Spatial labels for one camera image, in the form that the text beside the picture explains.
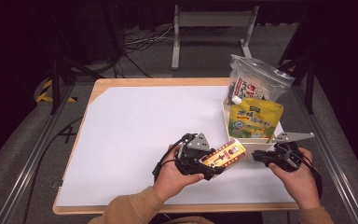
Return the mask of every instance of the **table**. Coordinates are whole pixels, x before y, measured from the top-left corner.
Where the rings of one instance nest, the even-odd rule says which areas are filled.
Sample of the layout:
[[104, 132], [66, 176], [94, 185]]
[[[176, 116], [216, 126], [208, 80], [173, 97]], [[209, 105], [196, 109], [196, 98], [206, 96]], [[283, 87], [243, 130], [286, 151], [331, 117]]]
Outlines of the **table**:
[[[53, 205], [53, 211], [59, 215], [101, 214], [104, 207], [114, 197], [120, 194], [136, 193], [136, 190], [141, 191], [147, 185], [152, 185], [153, 176], [151, 172], [157, 161], [159, 161], [169, 143], [173, 143], [178, 140], [184, 134], [184, 130], [194, 128], [190, 127], [191, 125], [189, 124], [195, 122], [196, 128], [201, 125], [207, 125], [205, 127], [208, 127], [208, 125], [211, 124], [203, 119], [209, 119], [209, 116], [213, 117], [217, 115], [216, 118], [213, 117], [213, 120], [220, 122], [218, 119], [221, 119], [223, 125], [225, 125], [225, 122], [223, 121], [224, 115], [221, 114], [220, 116], [222, 107], [220, 107], [221, 105], [216, 105], [216, 100], [220, 101], [220, 98], [222, 100], [224, 99], [224, 93], [227, 85], [228, 78], [135, 78], [98, 80], [90, 96], [86, 116], [82, 120], [79, 135], [76, 138], [76, 142], [63, 177], [62, 188], [59, 190], [56, 201]], [[162, 105], [161, 108], [164, 108], [162, 110], [163, 112], [156, 114], [160, 120], [165, 120], [165, 116], [167, 116], [167, 114], [171, 117], [175, 117], [175, 120], [179, 120], [176, 123], [173, 122], [172, 124], [169, 124], [174, 127], [171, 128], [171, 132], [161, 131], [156, 134], [156, 132], [145, 132], [146, 129], [142, 129], [141, 132], [144, 134], [142, 134], [142, 136], [135, 134], [136, 137], [129, 137], [128, 134], [118, 136], [120, 132], [115, 133], [117, 131], [115, 130], [115, 127], [117, 126], [112, 125], [111, 120], [108, 120], [107, 118], [117, 116], [120, 119], [124, 119], [122, 117], [125, 116], [124, 114], [132, 113], [131, 111], [136, 109], [135, 107], [132, 107], [131, 104], [126, 105], [126, 111], [122, 111], [122, 108], [120, 109], [120, 107], [117, 107], [118, 105], [122, 105], [121, 102], [119, 104], [119, 99], [125, 98], [124, 95], [120, 95], [121, 93], [125, 93], [127, 98], [125, 98], [123, 102], [126, 102], [128, 100], [134, 100], [131, 98], [131, 92], [138, 93], [138, 90], [142, 90], [144, 93], [142, 97], [144, 99], [148, 99], [148, 96], [152, 95], [150, 92], [160, 92], [161, 90], [167, 89], [170, 91], [165, 91], [159, 95], [161, 97], [165, 97], [166, 95], [167, 97], [171, 97], [170, 94], [173, 94], [172, 92], [179, 91], [183, 94], [184, 98], [188, 99], [189, 97], [186, 95], [187, 92], [200, 89], [199, 96], [193, 95], [194, 97], [191, 99], [197, 99], [197, 97], [203, 98], [208, 95], [211, 96], [212, 100], [206, 99], [205, 101], [202, 101], [202, 106], [203, 104], [212, 104], [216, 105], [216, 107], [211, 108], [212, 112], [210, 114], [202, 115], [201, 117], [194, 119], [190, 117], [191, 113], [194, 112], [191, 112], [192, 110], [186, 110], [185, 107], [191, 107], [191, 109], [199, 111], [199, 108], [194, 108], [194, 106], [197, 107], [197, 104], [176, 104], [181, 102], [180, 95], [176, 95], [177, 97], [175, 98], [175, 101], [172, 101], [173, 104], [170, 103], [172, 108], [169, 108], [170, 106]], [[100, 108], [99, 105], [106, 104], [106, 102], [111, 104], [112, 107], [109, 107], [110, 109], [105, 111], [99, 110], [99, 112], [96, 113], [95, 108]], [[142, 102], [140, 104], [144, 107], [144, 116], [150, 115], [148, 111], [156, 111], [155, 108], [147, 108], [147, 102]], [[181, 110], [180, 114], [186, 116], [186, 119], [191, 121], [189, 124], [185, 123], [185, 127], [181, 127], [180, 125], [183, 124], [183, 120], [185, 119], [180, 119], [179, 117], [171, 114], [172, 111], [176, 111], [178, 108], [183, 108], [183, 111]], [[133, 130], [132, 127], [134, 123], [139, 124], [140, 127], [149, 127], [148, 122], [152, 119], [153, 118], [134, 118], [133, 120], [124, 119], [126, 120], [124, 123], [127, 127], [119, 127], [118, 129], [124, 130], [123, 128], [127, 128]], [[163, 127], [164, 124], [166, 124], [166, 122], [163, 121], [160, 123], [154, 123], [154, 125], [159, 127]], [[109, 133], [97, 130], [102, 129], [104, 125], [113, 127], [113, 129]], [[224, 133], [226, 131], [224, 128], [207, 130], [203, 127], [202, 129], [205, 130], [207, 138], [208, 136], [213, 136], [212, 138], [208, 138], [212, 147], [218, 147], [216, 144], [219, 144], [219, 141], [226, 141], [227, 139], [227, 136], [222, 134], [222, 132]], [[111, 138], [115, 138], [115, 136], [117, 136], [118, 140], [115, 139], [114, 141], [111, 141], [110, 139], [104, 137], [105, 134], [107, 134], [107, 136], [111, 136]], [[96, 140], [93, 135], [98, 135], [98, 140]], [[125, 155], [127, 154], [124, 155], [124, 153], [131, 152], [130, 145], [127, 145], [126, 147], [119, 147], [119, 145], [117, 145], [117, 147], [111, 146], [111, 144], [120, 144], [117, 142], [120, 142], [120, 139], [126, 138], [126, 136], [128, 139], [123, 141], [125, 143], [130, 142], [131, 146], [142, 142], [140, 147], [136, 147], [142, 149], [138, 150], [136, 155], [139, 155], [138, 153], [143, 153], [143, 157], [140, 160], [136, 160], [135, 157], [131, 157], [133, 167], [136, 167], [134, 168], [135, 170], [133, 170], [132, 166], [123, 167], [126, 165], [123, 165], [124, 163], [120, 163], [122, 160], [113, 161], [111, 159], [106, 159], [107, 157], [113, 158], [113, 156], [106, 154], [110, 152], [106, 152], [104, 149], [105, 147], [107, 147], [107, 151], [112, 150], [120, 152], [120, 155], [124, 158], [123, 160], [129, 158], [126, 157]], [[118, 148], [127, 148], [128, 150], [117, 150]], [[119, 166], [121, 171], [117, 171], [115, 168], [111, 169], [117, 164], [121, 165]], [[223, 195], [225, 189], [228, 189], [228, 191], [238, 190], [237, 186], [239, 181], [231, 181], [233, 179], [237, 180], [238, 178], [242, 178], [242, 181], [246, 183], [245, 186], [241, 184], [241, 186], [243, 186], [243, 190], [240, 190], [236, 194], [230, 194], [231, 196], [229, 197], [226, 195], [218, 199], [211, 199], [211, 195], [213, 195], [213, 193], [216, 195]], [[96, 193], [97, 196], [90, 197], [90, 194], [93, 193]], [[203, 180], [197, 185], [185, 188], [178, 196], [169, 199], [160, 212], [194, 213], [291, 209], [297, 209], [297, 205], [285, 191], [281, 180], [274, 176], [263, 163], [253, 161], [250, 156], [250, 158], [245, 160], [245, 162], [237, 164], [209, 182]]]

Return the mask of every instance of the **tan sleeve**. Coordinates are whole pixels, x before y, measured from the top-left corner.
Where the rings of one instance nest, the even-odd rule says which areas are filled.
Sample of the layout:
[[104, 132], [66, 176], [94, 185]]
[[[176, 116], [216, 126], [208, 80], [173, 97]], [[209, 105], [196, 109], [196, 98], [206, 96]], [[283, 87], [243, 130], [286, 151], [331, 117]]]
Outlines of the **tan sleeve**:
[[300, 210], [301, 224], [331, 224], [334, 223], [324, 207]]
[[116, 197], [108, 204], [101, 217], [89, 224], [139, 223], [146, 224], [158, 213], [163, 205], [152, 187], [141, 193]]

